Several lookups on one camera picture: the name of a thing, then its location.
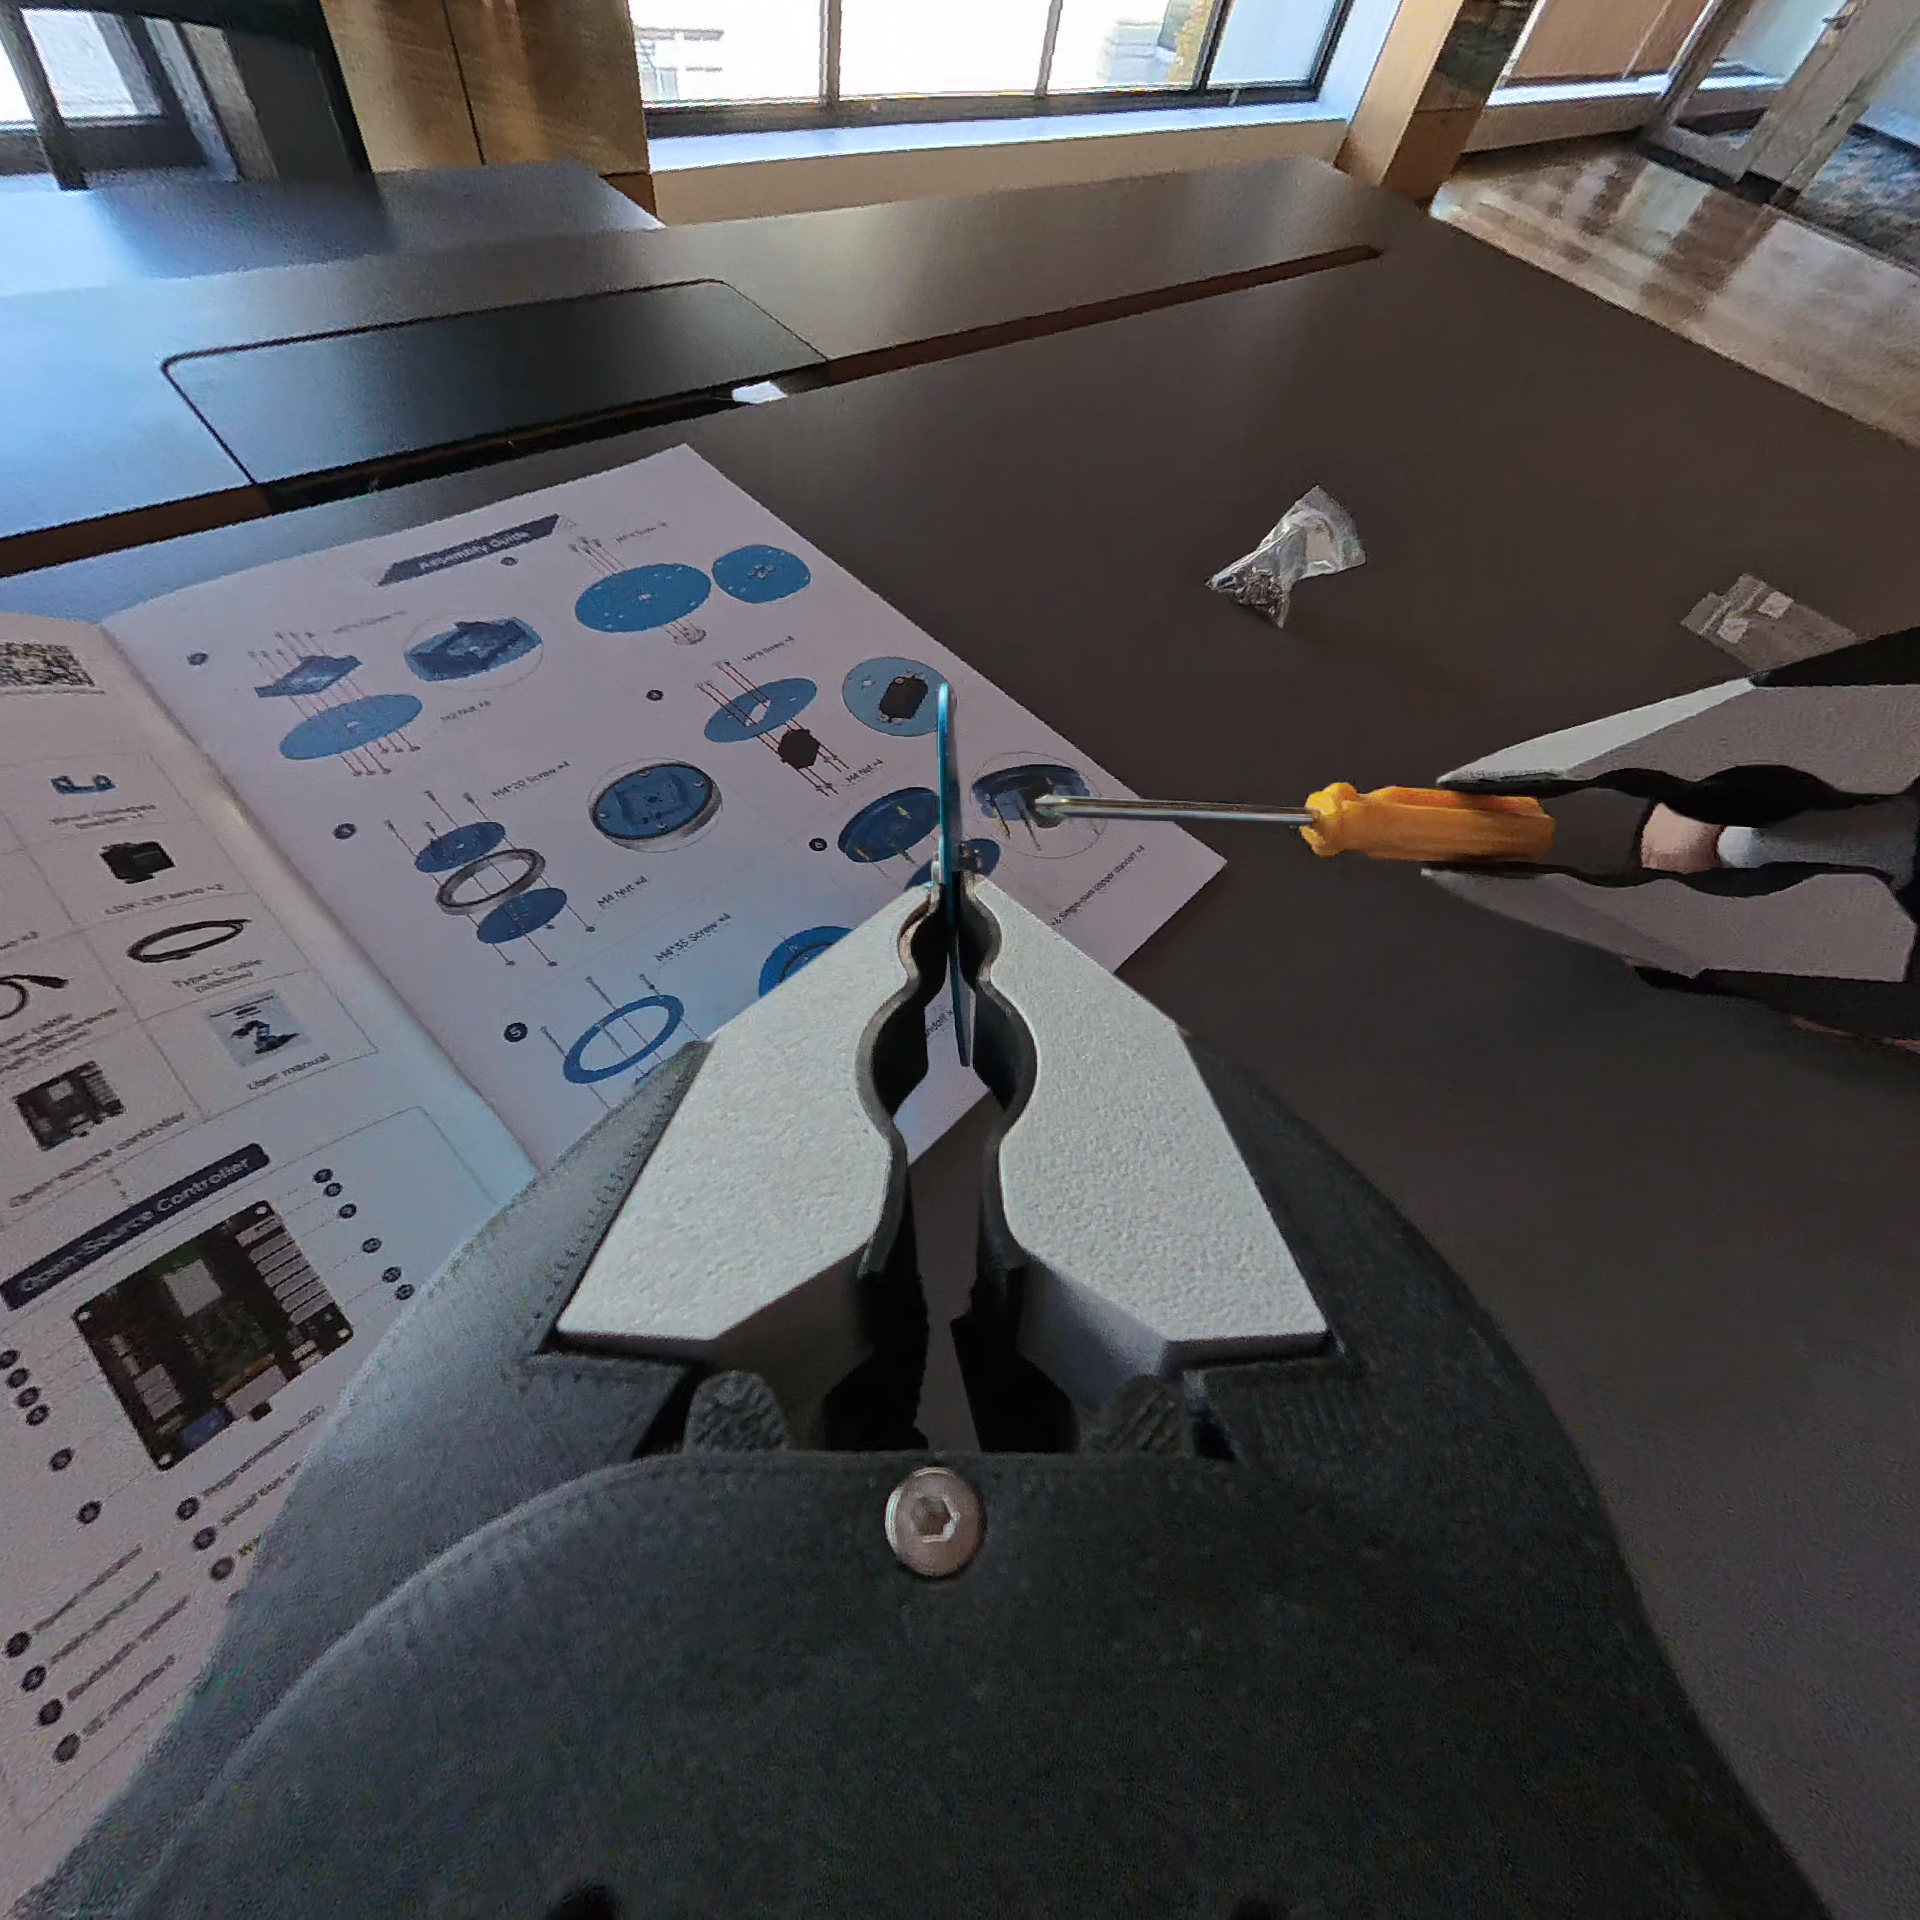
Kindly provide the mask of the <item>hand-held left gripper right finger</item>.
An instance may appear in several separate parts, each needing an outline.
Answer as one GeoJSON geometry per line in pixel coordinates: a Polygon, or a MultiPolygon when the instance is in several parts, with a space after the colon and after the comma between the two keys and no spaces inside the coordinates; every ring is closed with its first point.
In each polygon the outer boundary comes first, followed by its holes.
{"type": "Polygon", "coordinates": [[[954,1322],[977,1438],[1067,1452],[1131,1381],[1320,1352],[1328,1320],[1184,1030],[987,880],[959,896],[999,1104],[954,1322]]]}

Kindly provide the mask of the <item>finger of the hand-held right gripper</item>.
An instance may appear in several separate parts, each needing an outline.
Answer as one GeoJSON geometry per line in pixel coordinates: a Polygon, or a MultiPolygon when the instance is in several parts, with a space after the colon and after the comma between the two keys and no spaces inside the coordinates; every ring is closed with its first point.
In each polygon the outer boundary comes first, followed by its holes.
{"type": "Polygon", "coordinates": [[[1651,800],[1731,774],[1788,774],[1785,808],[1890,800],[1919,776],[1919,685],[1735,679],[1536,735],[1441,774],[1464,792],[1544,800],[1609,786],[1651,800]]]}
{"type": "Polygon", "coordinates": [[[1426,866],[1454,898],[1680,976],[1759,974],[1895,983],[1916,922],[1872,869],[1774,862],[1750,871],[1599,880],[1531,866],[1426,866]]]}

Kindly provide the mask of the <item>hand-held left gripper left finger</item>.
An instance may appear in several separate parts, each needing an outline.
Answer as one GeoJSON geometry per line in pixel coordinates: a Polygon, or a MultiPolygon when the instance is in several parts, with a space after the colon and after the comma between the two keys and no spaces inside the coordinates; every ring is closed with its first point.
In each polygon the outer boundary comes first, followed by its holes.
{"type": "Polygon", "coordinates": [[[897,1113],[944,974],[943,898],[919,887],[729,1018],[561,1341],[756,1373],[806,1444],[916,1444],[928,1309],[897,1113]]]}

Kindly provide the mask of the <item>yellow-handled screwdriver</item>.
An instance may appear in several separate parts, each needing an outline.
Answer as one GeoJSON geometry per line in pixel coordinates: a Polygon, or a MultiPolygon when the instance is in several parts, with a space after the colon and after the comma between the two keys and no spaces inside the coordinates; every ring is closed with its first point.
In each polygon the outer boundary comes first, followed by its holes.
{"type": "Polygon", "coordinates": [[[1320,857],[1359,854],[1422,866],[1462,862],[1544,862],[1554,820],[1531,797],[1468,794],[1450,788],[1384,786],[1360,792],[1334,783],[1304,807],[1216,800],[1090,800],[1039,794],[1032,808],[1048,822],[1066,817],[1212,825],[1280,825],[1296,829],[1320,857]]]}

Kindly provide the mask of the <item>blue round metal plate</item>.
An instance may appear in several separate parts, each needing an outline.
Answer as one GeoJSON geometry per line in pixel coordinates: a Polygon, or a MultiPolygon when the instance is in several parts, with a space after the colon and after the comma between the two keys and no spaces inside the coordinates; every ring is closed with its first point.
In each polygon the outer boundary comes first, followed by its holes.
{"type": "Polygon", "coordinates": [[[951,996],[951,1034],[961,1064],[971,1064],[971,1015],[970,983],[962,954],[962,874],[966,834],[962,800],[959,790],[956,735],[954,735],[954,685],[944,681],[936,694],[936,752],[937,752],[937,801],[939,845],[931,864],[939,892],[939,916],[947,946],[947,984],[951,996]]]}

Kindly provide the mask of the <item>black adjacent desk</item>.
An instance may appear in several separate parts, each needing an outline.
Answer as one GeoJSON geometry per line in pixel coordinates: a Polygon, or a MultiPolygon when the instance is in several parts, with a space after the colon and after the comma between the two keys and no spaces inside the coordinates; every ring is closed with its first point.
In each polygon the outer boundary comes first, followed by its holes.
{"type": "Polygon", "coordinates": [[[1380,256],[1414,213],[1311,157],[731,224],[595,231],[6,300],[6,573],[537,448],[1130,319],[1380,256]],[[259,485],[180,398],[184,351],[722,281],[826,365],[543,436],[259,485]]]}

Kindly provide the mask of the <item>black office desk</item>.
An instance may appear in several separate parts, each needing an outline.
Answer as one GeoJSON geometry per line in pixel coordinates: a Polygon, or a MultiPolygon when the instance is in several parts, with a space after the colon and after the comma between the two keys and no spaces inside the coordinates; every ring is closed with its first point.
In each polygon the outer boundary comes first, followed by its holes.
{"type": "Polygon", "coordinates": [[[87,190],[9,176],[3,296],[632,228],[658,216],[577,159],[313,183],[156,172],[87,190]]]}

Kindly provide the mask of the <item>small clear labelled bag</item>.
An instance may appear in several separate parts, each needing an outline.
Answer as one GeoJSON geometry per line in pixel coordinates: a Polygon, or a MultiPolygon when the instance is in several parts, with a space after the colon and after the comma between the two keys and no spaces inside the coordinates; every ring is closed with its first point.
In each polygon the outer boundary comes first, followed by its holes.
{"type": "Polygon", "coordinates": [[[1744,663],[1744,671],[1794,664],[1858,644],[1860,634],[1744,573],[1726,592],[1705,594],[1684,628],[1744,663]]]}

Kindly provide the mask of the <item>open assembly manual booklet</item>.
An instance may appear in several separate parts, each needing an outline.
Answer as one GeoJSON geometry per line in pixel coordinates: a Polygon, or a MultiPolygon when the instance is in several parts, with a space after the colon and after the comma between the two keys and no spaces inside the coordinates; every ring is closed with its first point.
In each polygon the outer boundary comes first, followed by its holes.
{"type": "Polygon", "coordinates": [[[6,582],[6,1900],[527,1177],[962,840],[1116,969],[1224,862],[694,449],[137,608],[6,582]]]}

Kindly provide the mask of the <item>clear bag of screws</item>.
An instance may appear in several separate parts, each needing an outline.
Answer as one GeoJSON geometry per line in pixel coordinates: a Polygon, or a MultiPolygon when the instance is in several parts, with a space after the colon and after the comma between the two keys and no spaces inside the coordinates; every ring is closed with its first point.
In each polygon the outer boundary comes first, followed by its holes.
{"type": "Polygon", "coordinates": [[[1331,490],[1312,487],[1288,506],[1255,550],[1216,570],[1208,586],[1280,628],[1304,581],[1363,562],[1364,548],[1354,516],[1331,490]]]}

